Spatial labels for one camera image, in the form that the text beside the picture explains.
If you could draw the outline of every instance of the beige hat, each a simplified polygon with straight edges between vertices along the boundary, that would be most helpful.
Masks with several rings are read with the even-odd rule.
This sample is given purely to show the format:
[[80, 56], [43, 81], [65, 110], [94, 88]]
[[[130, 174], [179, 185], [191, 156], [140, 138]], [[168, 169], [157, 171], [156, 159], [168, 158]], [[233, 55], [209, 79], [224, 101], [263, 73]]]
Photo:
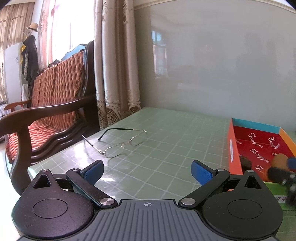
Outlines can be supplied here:
[[38, 32], [38, 24], [37, 23], [31, 23], [29, 27], [27, 27], [29, 30], [33, 30], [35, 32]]

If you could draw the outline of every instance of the green checkered tablecloth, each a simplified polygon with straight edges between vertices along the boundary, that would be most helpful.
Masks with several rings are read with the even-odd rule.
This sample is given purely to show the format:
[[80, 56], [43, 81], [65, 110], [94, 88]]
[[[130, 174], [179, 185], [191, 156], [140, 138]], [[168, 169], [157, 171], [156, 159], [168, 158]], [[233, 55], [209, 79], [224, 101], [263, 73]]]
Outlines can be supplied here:
[[[104, 162], [104, 175], [95, 184], [116, 200], [175, 199], [198, 188], [190, 165], [197, 159], [213, 169], [228, 169], [227, 132], [229, 119], [181, 111], [144, 108], [112, 127], [145, 129], [145, 141], [126, 145], [124, 154], [107, 159], [85, 141], [30, 167], [34, 177], [41, 169], [65, 173], [85, 168], [97, 159]], [[134, 131], [111, 130], [97, 141], [100, 131], [88, 140], [98, 149], [128, 141]], [[285, 211], [277, 237], [296, 241], [296, 211]]]

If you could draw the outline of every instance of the eyeglasses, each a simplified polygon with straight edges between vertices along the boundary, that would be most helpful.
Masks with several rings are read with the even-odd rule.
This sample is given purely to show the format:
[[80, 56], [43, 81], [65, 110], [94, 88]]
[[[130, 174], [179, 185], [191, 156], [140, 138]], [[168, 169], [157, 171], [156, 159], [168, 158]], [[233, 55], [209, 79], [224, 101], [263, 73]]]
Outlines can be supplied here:
[[108, 130], [126, 130], [126, 131], [141, 131], [141, 133], [133, 136], [128, 142], [121, 142], [117, 145], [114, 146], [110, 146], [108, 147], [106, 150], [99, 150], [97, 149], [94, 145], [92, 145], [83, 135], [82, 137], [86, 140], [87, 143], [89, 143], [94, 149], [96, 149], [100, 154], [105, 155], [106, 158], [113, 158], [116, 156], [119, 156], [121, 154], [123, 154], [124, 151], [124, 146], [127, 144], [131, 144], [132, 146], [137, 146], [139, 144], [141, 144], [144, 140], [145, 140], [145, 135], [146, 135], [146, 131], [145, 130], [138, 130], [138, 129], [126, 129], [126, 128], [109, 128], [107, 129], [99, 138], [98, 141], [100, 141], [102, 139], [102, 137], [104, 136], [104, 134], [108, 131]]

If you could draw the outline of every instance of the colorful box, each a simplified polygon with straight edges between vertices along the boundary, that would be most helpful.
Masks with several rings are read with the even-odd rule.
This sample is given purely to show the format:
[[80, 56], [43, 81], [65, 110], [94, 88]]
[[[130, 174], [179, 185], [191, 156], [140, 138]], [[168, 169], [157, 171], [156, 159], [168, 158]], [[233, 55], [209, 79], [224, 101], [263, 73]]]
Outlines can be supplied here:
[[241, 175], [239, 156], [247, 157], [252, 162], [252, 169], [265, 181], [283, 210], [293, 209], [284, 203], [286, 188], [270, 182], [267, 177], [267, 171], [276, 154], [296, 156], [296, 145], [287, 133], [281, 127], [232, 118], [228, 131], [228, 144], [230, 173]]

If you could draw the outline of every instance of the glossy wall panel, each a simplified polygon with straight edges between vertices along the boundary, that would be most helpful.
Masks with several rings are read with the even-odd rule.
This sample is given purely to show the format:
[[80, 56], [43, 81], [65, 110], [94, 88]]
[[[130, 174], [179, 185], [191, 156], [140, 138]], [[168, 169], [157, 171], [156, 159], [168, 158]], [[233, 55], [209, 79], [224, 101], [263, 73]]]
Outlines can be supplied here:
[[296, 128], [296, 13], [250, 0], [135, 10], [143, 106]]

